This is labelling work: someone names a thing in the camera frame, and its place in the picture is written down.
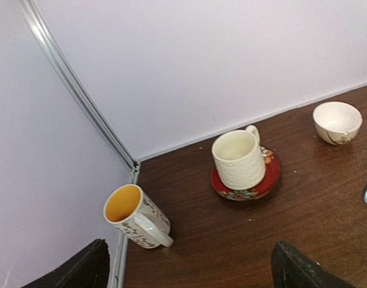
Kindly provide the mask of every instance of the saucer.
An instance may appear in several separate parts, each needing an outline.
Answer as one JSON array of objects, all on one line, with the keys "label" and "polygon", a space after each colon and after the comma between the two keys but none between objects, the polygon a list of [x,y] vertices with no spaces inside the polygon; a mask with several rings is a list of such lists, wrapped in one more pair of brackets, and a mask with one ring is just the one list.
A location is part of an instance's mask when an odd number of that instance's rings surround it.
[{"label": "saucer", "polygon": [[262,181],[256,186],[245,190],[232,190],[227,188],[221,181],[216,167],[213,168],[210,175],[210,181],[214,190],[226,199],[235,201],[246,201],[259,199],[267,194],[277,183],[281,174],[281,162],[278,156],[265,147],[261,147],[262,157],[265,160],[266,171]]}]

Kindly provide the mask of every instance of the white mug handle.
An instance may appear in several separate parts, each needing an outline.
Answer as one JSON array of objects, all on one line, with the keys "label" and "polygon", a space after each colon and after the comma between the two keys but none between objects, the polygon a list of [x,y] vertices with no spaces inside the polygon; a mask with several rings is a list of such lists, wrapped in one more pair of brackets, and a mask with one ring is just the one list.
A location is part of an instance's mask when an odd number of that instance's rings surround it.
[{"label": "white mug handle", "polygon": [[261,142],[260,133],[258,132],[258,129],[257,129],[256,126],[249,125],[249,126],[246,127],[245,131],[250,132],[253,135],[255,135],[255,138],[257,138],[257,140],[258,140],[258,144]]},{"label": "white mug handle", "polygon": [[162,232],[151,220],[148,219],[142,213],[136,212],[134,214],[134,221],[140,226],[146,233],[157,240],[165,247],[169,247],[173,243],[173,239],[166,233]]}]

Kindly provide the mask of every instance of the wall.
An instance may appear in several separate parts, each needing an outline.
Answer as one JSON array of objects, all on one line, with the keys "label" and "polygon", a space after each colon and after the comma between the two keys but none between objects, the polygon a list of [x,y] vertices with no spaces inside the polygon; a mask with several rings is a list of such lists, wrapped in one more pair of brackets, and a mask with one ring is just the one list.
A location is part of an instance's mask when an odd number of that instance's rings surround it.
[{"label": "wall", "polygon": [[0,288],[50,272],[96,238],[114,257],[102,216],[130,181],[59,80],[18,1],[0,0]]},{"label": "wall", "polygon": [[367,83],[367,0],[35,2],[141,159]]}]

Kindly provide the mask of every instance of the tabletop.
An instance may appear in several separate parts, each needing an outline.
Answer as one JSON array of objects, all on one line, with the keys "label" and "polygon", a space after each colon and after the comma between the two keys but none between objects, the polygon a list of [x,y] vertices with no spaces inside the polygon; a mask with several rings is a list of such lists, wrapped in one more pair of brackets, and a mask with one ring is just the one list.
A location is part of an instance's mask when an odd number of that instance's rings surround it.
[{"label": "tabletop", "polygon": [[357,107],[363,124],[348,145],[315,131],[318,103],[258,122],[261,142],[282,163],[276,187],[234,202],[210,184],[215,138],[142,163],[139,185],[169,217],[170,248],[129,241],[125,288],[273,287],[270,255],[288,241],[349,283],[367,287],[367,87],[325,101]]}]

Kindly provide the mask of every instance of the mug rim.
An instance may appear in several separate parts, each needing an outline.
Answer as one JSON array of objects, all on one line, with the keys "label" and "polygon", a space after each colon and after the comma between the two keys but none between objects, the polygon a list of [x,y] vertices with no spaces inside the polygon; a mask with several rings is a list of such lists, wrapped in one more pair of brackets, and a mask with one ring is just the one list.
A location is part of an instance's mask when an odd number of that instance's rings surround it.
[{"label": "mug rim", "polygon": [[[222,138],[225,138],[226,136],[229,136],[230,134],[235,134],[235,133],[243,133],[243,134],[249,134],[251,135],[254,139],[255,139],[255,142],[254,142],[254,146],[252,147],[252,149],[249,151],[249,153],[247,153],[246,155],[240,157],[240,158],[237,158],[237,159],[233,159],[233,160],[227,160],[227,159],[222,159],[222,158],[219,158],[219,156],[217,156],[215,153],[214,153],[214,150],[215,150],[215,145],[222,139]],[[253,153],[253,151],[255,150],[255,148],[259,145],[258,141],[257,141],[257,138],[256,136],[252,133],[252,132],[249,132],[249,131],[246,131],[246,130],[233,130],[233,131],[229,131],[229,132],[226,132],[220,136],[218,136],[217,139],[215,139],[215,141],[213,142],[213,145],[212,145],[212,155],[213,157],[218,160],[218,161],[221,161],[221,162],[228,162],[228,163],[232,163],[232,162],[236,162],[236,161],[239,161],[239,160],[242,160],[244,158],[247,158],[250,154]]]},{"label": "mug rim", "polygon": [[[321,125],[321,122],[316,119],[315,114],[316,114],[317,110],[321,108],[321,106],[326,106],[326,105],[329,105],[329,104],[337,104],[337,103],[339,105],[343,104],[343,106],[350,107],[351,109],[353,109],[359,115],[359,123],[357,125],[355,125],[354,128],[349,129],[349,130],[332,130],[332,129],[326,128],[324,125]],[[328,101],[328,102],[324,102],[324,103],[319,104],[316,108],[314,108],[312,116],[313,116],[314,123],[316,123],[322,129],[324,129],[326,131],[329,131],[329,132],[341,133],[341,134],[343,134],[345,132],[352,133],[352,132],[357,131],[362,126],[362,122],[363,122],[362,114],[361,114],[361,112],[359,112],[359,110],[357,108],[355,108],[353,105],[350,105],[346,102],[340,102],[340,101]]]},{"label": "mug rim", "polygon": [[[113,221],[110,221],[107,217],[106,217],[106,206],[108,204],[108,202],[110,201],[110,199],[113,197],[114,194],[116,194],[119,190],[123,189],[124,187],[128,187],[128,186],[134,186],[134,187],[137,187],[139,192],[140,192],[140,201],[137,205],[137,207],[134,209],[134,211],[129,215],[127,216],[125,219],[122,219],[121,221],[117,221],[117,222],[113,222]],[[104,209],[103,209],[103,214],[104,214],[104,218],[107,222],[109,222],[110,224],[121,224],[123,222],[126,222],[128,221],[130,218],[133,218],[134,214],[140,209],[141,207],[141,204],[143,202],[143,190],[141,187],[139,187],[137,184],[125,184],[117,189],[115,189],[111,195],[106,199],[105,201],[105,205],[104,205]]]}]

